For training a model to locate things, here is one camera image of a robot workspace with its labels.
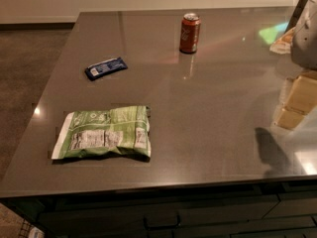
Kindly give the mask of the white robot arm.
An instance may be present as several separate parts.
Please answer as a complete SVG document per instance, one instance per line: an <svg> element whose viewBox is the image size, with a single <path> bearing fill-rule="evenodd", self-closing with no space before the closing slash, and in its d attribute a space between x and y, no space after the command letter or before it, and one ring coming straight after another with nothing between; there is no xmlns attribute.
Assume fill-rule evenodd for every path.
<svg viewBox="0 0 317 238"><path fill-rule="evenodd" d="M273 123L292 130L317 106L317 0L299 0L285 33L269 48L303 68L288 77L280 92Z"/></svg>

